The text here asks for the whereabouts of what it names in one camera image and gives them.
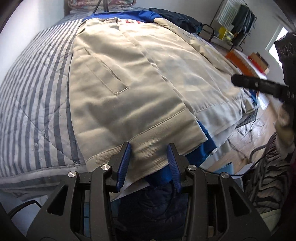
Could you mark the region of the gloved right hand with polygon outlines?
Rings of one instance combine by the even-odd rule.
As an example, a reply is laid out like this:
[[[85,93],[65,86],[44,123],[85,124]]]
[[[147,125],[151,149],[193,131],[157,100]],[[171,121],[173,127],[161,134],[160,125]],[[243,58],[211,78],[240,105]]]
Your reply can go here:
[[[293,107],[284,103],[277,110],[275,145],[283,159],[295,150],[295,132],[292,129],[294,113]]]

